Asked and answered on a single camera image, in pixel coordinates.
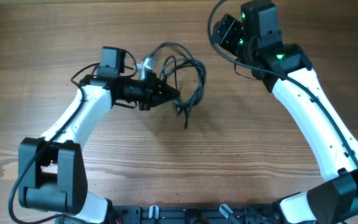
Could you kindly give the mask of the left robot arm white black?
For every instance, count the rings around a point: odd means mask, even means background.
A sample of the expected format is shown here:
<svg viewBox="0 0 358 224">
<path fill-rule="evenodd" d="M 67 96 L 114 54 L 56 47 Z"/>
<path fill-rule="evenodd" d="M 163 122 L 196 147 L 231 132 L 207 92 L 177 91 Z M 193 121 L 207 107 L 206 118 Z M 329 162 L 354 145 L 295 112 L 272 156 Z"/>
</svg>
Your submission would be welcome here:
<svg viewBox="0 0 358 224">
<path fill-rule="evenodd" d="M 11 195 L 21 207 L 53 212 L 52 219 L 75 223 L 121 223 L 109 199 L 88 190 L 82 148 L 93 129 L 122 100 L 149 110 L 179 96 L 146 64 L 135 64 L 140 79 L 125 76 L 128 52 L 103 47 L 94 72 L 76 84 L 78 91 L 58 121 L 39 138 L 19 146 L 19 176 Z"/>
</svg>

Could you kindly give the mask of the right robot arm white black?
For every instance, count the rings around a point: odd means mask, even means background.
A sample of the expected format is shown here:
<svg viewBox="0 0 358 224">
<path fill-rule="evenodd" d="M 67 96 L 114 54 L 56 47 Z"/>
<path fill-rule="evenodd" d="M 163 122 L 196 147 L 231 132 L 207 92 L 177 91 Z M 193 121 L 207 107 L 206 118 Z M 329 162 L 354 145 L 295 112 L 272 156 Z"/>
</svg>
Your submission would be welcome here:
<svg viewBox="0 0 358 224">
<path fill-rule="evenodd" d="M 207 23 L 222 58 L 248 68 L 287 109 L 313 151 L 324 182 L 277 200 L 274 223 L 344 223 L 358 215 L 358 141 L 324 94 L 311 60 L 284 44 L 272 1 L 248 1 L 239 19 Z"/>
</svg>

